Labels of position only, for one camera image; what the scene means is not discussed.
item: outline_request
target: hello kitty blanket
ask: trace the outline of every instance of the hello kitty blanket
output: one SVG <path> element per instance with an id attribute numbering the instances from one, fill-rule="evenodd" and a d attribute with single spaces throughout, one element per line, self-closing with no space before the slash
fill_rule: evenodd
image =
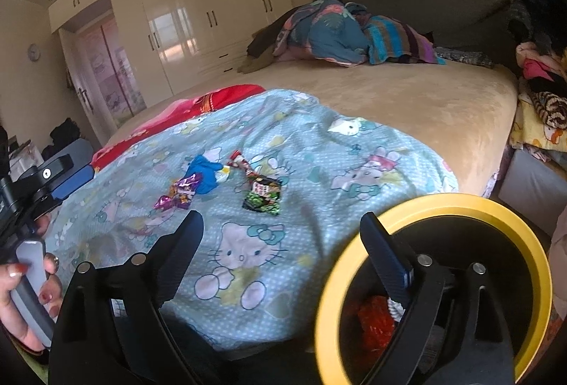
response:
<path id="1" fill-rule="evenodd" d="M 186 210 L 155 211 L 156 200 L 195 156 L 226 164 L 234 150 L 282 182 L 280 215 L 242 207 L 249 186 L 237 168 L 196 195 L 204 238 L 162 308 L 217 350 L 300 334 L 365 212 L 457 190 L 443 159 L 409 135 L 341 116 L 311 95 L 270 90 L 137 143 L 70 196 L 46 238 L 63 285 L 84 260 L 117 265 L 174 232 Z"/>

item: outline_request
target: gray headboard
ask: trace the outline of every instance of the gray headboard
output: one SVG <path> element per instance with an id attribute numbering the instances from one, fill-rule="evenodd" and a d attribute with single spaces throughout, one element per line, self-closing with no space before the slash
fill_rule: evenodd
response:
<path id="1" fill-rule="evenodd" d="M 343 0 L 364 4 L 375 15 L 396 18 L 436 45 L 488 54 L 512 70 L 515 44 L 506 30 L 508 0 Z"/>

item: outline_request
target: purple candy wrapper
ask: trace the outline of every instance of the purple candy wrapper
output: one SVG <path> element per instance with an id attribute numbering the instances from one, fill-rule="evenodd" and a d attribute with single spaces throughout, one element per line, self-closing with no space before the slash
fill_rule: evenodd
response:
<path id="1" fill-rule="evenodd" d="M 196 172 L 175 182 L 169 189 L 169 196 L 160 196 L 154 205 L 154 209 L 163 209 L 164 211 L 172 207 L 189 209 L 191 200 L 195 196 L 195 190 L 197 190 L 202 179 L 203 175 L 200 172 Z"/>

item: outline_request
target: white wardrobe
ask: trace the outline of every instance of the white wardrobe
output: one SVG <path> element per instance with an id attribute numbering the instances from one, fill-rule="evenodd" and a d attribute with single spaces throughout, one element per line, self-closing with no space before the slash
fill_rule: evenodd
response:
<path id="1" fill-rule="evenodd" d="M 57 0 L 52 30 L 97 0 Z M 252 34 L 290 0 L 111 0 L 121 44 L 146 106 L 235 73 Z"/>

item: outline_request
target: yellow ring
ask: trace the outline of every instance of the yellow ring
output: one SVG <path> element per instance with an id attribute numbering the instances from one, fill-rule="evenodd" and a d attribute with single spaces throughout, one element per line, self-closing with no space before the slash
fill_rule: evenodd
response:
<path id="1" fill-rule="evenodd" d="M 412 199 L 379 219 L 390 234 L 422 219 L 460 215 L 486 222 L 504 233 L 524 257 L 534 288 L 534 306 L 526 338 L 514 358 L 520 380 L 543 340 L 551 312 L 551 273 L 545 252 L 531 229 L 515 213 L 479 196 L 443 193 Z M 357 235 L 342 253 L 322 292 L 315 326 L 315 355 L 324 385 L 352 385 L 340 357 L 338 325 L 347 290 L 368 254 Z"/>

